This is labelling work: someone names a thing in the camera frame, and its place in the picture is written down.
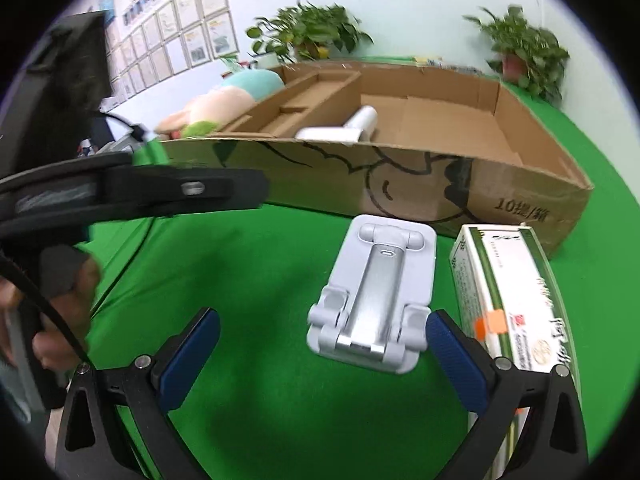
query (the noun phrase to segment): green leaves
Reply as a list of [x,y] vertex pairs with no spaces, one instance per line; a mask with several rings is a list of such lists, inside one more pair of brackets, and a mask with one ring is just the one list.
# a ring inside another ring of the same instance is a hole
[[249,38],[255,40],[256,38],[260,38],[262,36],[262,31],[259,27],[249,27],[246,30],[246,34]]
[[[491,38],[492,51],[502,56],[516,55],[526,63],[527,75],[519,78],[518,86],[552,104],[559,103],[562,99],[559,85],[569,53],[558,44],[556,35],[547,28],[531,27],[523,15],[522,6],[510,5],[502,18],[485,7],[480,9],[493,21],[483,23],[469,15],[462,18],[477,25],[483,34]],[[501,60],[490,59],[487,64],[492,70],[502,73]]]
[[469,16],[468,14],[465,14],[463,18],[468,22],[475,23],[476,25],[482,25],[480,18],[476,18],[475,16]]
[[296,3],[295,7],[278,9],[275,18],[255,18],[256,25],[246,34],[258,40],[252,44],[256,54],[274,52],[290,59],[290,51],[295,50],[300,57],[314,59],[320,52],[325,57],[331,44],[338,50],[353,52],[361,41],[373,43],[371,36],[358,28],[360,20],[349,16],[343,6],[318,7],[301,0]]

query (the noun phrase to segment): stuffed animal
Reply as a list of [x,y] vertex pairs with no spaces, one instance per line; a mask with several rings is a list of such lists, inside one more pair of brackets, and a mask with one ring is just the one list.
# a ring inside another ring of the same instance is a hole
[[165,139],[204,137],[237,119],[283,86],[280,76],[271,70],[242,70],[225,78],[210,92],[193,98],[179,112],[164,118],[156,126],[156,134]]

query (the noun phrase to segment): screw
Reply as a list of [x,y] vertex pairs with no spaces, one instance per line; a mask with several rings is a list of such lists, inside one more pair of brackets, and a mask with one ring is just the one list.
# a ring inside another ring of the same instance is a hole
[[556,366],[556,374],[560,377],[567,377],[569,375],[569,368],[564,365],[558,365]]
[[151,364],[151,357],[148,355],[141,355],[136,357],[136,360],[133,361],[133,364],[136,368],[142,370],[143,368],[148,367]]
[[497,357],[494,363],[499,370],[511,370],[511,361],[506,357]]

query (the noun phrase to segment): finger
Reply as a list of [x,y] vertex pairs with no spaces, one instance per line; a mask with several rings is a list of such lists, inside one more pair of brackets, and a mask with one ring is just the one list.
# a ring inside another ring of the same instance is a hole
[[0,310],[0,352],[4,355],[10,364],[15,366],[14,354],[11,352],[11,341],[9,340],[9,332],[4,319],[4,312]]
[[101,277],[100,266],[93,258],[89,258],[82,264],[76,276],[76,286],[74,290],[78,293],[78,296],[84,300],[88,309],[91,309],[91,305],[94,302],[95,291],[98,283],[100,283]]
[[[86,336],[91,324],[90,304],[87,304],[73,291],[54,298],[51,300],[51,305],[58,311],[60,316],[62,316],[71,329],[71,332],[73,332],[77,338],[84,338]],[[42,316],[42,327],[46,332],[56,332],[58,330],[53,322],[46,316]]]
[[22,294],[17,287],[7,280],[0,282],[0,310],[10,310],[20,304]]
[[69,343],[60,332],[38,332],[33,338],[33,353],[44,368],[63,372],[80,362]]

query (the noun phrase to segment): green backdrop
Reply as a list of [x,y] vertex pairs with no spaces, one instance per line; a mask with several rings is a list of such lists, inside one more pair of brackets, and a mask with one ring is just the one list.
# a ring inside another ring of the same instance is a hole
[[[604,156],[564,115],[521,99],[569,149],[596,188],[552,260],[577,348],[593,454],[640,365],[636,288],[640,208]],[[94,226],[87,248],[104,266],[100,292],[135,250],[148,220]],[[202,306],[222,336],[171,419],[214,479],[431,479],[466,432],[467,415],[426,352],[392,376],[340,364],[306,347],[306,313],[327,282],[350,219],[266,205],[160,219],[96,315],[98,367],[153,353]],[[456,320],[448,254],[438,237],[432,308]],[[123,413],[127,427],[133,424]]]

